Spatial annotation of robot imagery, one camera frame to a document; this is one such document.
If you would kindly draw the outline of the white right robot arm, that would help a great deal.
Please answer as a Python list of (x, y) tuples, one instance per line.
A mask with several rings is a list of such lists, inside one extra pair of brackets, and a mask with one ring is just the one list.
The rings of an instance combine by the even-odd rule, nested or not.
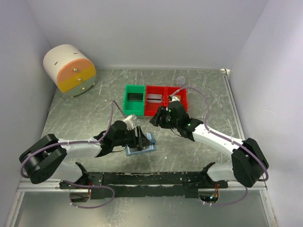
[(219, 181), (237, 181), (251, 188), (268, 170), (269, 164), (254, 139), (237, 139), (207, 127), (203, 121), (191, 118), (179, 101), (160, 106), (150, 123), (176, 129), (181, 137), (206, 144), (230, 159), (228, 163), (210, 163), (203, 168), (201, 184), (206, 188)]

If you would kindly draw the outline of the red plastic bin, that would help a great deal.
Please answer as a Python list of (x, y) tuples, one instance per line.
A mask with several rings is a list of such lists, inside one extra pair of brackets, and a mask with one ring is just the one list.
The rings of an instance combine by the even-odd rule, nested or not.
[[(175, 91), (180, 89), (180, 87), (166, 87), (167, 88), (167, 94), (166, 94), (166, 101), (165, 106), (168, 106), (168, 96), (172, 95)], [(181, 104), (184, 106), (185, 110), (188, 109), (188, 103), (187, 103), (187, 91), (185, 89), (182, 89), (181, 91), (177, 92), (175, 94), (176, 96), (181, 96)]]
[[(163, 101), (161, 103), (148, 103), (148, 94), (161, 94)], [(167, 88), (164, 86), (147, 85), (145, 89), (144, 116), (154, 116), (160, 106), (165, 106), (166, 94)]]

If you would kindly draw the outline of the blue card holder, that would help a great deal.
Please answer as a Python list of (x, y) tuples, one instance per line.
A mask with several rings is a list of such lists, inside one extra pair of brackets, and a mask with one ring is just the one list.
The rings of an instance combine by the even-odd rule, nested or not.
[(125, 153), (127, 156), (139, 155), (156, 151), (156, 139), (154, 138), (153, 133), (146, 133), (145, 136), (151, 142), (151, 145), (144, 148), (143, 150), (138, 150), (138, 148), (130, 148), (129, 146), (126, 146)]

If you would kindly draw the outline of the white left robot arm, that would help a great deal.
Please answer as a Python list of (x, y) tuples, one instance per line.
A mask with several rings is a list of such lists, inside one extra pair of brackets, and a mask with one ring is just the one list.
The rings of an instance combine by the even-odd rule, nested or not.
[(79, 162), (69, 159), (79, 157), (103, 157), (123, 147), (126, 154), (140, 154), (154, 149), (156, 140), (151, 133), (143, 133), (141, 127), (129, 128), (129, 120), (115, 121), (106, 131), (87, 140), (63, 140), (47, 134), (19, 157), (21, 172), (31, 183), (39, 184), (48, 179), (70, 181), (76, 188), (87, 186), (88, 172)]

